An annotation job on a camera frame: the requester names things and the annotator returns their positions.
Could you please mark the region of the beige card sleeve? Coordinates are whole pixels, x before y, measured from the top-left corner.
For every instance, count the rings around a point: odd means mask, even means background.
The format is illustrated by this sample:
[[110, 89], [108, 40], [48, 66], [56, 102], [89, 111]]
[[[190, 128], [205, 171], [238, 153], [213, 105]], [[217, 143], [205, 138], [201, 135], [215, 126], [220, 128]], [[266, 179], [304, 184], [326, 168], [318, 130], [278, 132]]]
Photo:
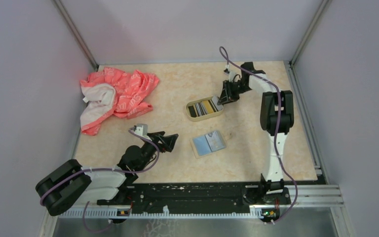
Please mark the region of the beige card sleeve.
[[212, 155], [227, 148], [227, 142], [220, 131], [214, 130], [190, 139], [196, 159]]

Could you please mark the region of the cream card holder tray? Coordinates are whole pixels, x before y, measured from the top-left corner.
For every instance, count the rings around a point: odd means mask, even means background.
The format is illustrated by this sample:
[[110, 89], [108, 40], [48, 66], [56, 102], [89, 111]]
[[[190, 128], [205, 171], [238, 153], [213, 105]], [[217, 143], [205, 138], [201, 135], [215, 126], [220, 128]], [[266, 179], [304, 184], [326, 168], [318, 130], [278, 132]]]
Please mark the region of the cream card holder tray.
[[217, 96], [194, 100], [186, 104], [187, 117], [190, 121], [197, 122], [217, 117], [224, 111], [224, 106], [219, 104]]

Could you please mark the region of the silver VIP credit card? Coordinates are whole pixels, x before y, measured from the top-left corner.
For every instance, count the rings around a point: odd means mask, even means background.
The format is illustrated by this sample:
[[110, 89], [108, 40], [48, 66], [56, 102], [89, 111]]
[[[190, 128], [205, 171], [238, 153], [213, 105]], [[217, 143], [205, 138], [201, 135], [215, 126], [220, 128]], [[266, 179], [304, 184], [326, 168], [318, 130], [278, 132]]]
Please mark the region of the silver VIP credit card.
[[220, 131], [218, 130], [214, 130], [205, 134], [205, 137], [209, 143], [212, 152], [217, 152], [227, 147], [225, 140], [223, 139]]

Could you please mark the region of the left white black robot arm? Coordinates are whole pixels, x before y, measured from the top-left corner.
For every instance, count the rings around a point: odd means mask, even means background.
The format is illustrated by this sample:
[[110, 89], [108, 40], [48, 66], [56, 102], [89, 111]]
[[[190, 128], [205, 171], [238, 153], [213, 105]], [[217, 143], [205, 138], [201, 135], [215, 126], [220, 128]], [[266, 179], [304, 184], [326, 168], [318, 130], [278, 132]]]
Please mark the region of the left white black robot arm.
[[83, 203], [125, 203], [127, 187], [139, 174], [152, 169], [161, 153], [172, 152], [179, 137], [178, 134], [166, 135], [164, 131], [148, 133], [142, 124], [128, 131], [142, 140], [143, 145], [129, 146], [113, 167], [85, 167], [76, 159], [68, 160], [36, 184], [40, 205], [51, 216], [58, 216]]

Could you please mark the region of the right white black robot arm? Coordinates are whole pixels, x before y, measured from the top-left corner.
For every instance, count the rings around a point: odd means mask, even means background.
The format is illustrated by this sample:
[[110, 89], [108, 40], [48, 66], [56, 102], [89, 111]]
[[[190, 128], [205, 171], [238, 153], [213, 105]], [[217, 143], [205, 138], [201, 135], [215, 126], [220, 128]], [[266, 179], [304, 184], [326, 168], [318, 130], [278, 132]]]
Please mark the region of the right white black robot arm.
[[262, 96], [260, 109], [260, 126], [268, 133], [270, 144], [269, 159], [261, 174], [261, 181], [266, 185], [258, 190], [258, 197], [263, 203], [272, 203], [278, 195], [273, 186], [283, 182], [283, 150], [290, 129], [294, 125], [293, 93], [280, 90], [271, 82], [263, 70], [256, 70], [253, 62], [238, 66], [227, 62], [225, 73], [228, 79], [223, 81], [223, 89], [218, 104], [236, 102], [240, 94], [254, 91]]

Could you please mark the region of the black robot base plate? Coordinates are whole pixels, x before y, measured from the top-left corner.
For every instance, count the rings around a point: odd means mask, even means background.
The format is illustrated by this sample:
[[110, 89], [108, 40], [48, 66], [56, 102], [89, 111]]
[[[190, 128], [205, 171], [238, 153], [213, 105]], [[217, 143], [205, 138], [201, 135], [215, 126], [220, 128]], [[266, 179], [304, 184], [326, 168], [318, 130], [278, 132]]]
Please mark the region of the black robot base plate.
[[260, 182], [132, 184], [119, 189], [111, 200], [98, 205], [131, 205], [133, 214], [242, 214], [251, 205], [281, 207], [291, 204], [288, 188], [266, 194]]

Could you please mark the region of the grey blue credit card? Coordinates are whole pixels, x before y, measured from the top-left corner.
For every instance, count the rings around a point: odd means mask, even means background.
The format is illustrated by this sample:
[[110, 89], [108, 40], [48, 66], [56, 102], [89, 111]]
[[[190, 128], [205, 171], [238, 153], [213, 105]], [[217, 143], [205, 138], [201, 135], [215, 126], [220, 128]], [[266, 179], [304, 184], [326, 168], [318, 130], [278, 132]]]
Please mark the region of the grey blue credit card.
[[192, 138], [192, 144], [194, 148], [195, 155], [197, 157], [202, 157], [211, 154], [212, 150], [205, 135]]

